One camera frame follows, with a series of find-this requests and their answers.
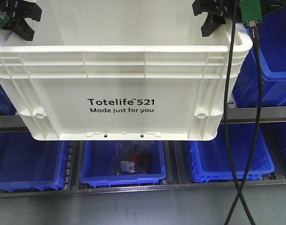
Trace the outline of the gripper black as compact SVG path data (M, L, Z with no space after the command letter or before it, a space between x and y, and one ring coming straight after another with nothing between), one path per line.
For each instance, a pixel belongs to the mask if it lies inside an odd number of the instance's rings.
M262 17L272 12L286 8L286 0L260 0ZM236 7L236 17L241 19L239 0L195 0L192 4L195 16L207 12L205 22L201 26L202 37L209 37L221 25L224 25L225 18L233 18Z

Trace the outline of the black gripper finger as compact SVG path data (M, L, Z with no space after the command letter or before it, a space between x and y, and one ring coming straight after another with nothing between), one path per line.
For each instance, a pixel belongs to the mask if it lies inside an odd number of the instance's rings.
M2 27L4 30L10 30L26 41L33 41L35 31L27 24L25 19L14 22L8 22Z
M10 21L18 21L30 18L39 22L41 20L42 9L35 2L25 0L12 0L9 3Z

